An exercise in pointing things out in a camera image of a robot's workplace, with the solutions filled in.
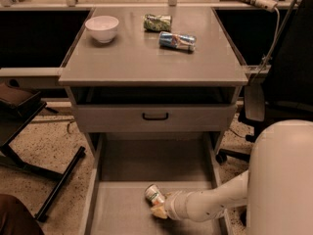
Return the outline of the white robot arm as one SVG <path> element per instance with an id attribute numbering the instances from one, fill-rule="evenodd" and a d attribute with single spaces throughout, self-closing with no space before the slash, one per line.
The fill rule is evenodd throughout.
<path id="1" fill-rule="evenodd" d="M 163 219 L 204 222 L 246 207 L 246 235 L 313 235 L 313 122 L 283 120 L 257 137 L 248 170 L 211 190 L 176 191 L 152 207 Z"/>

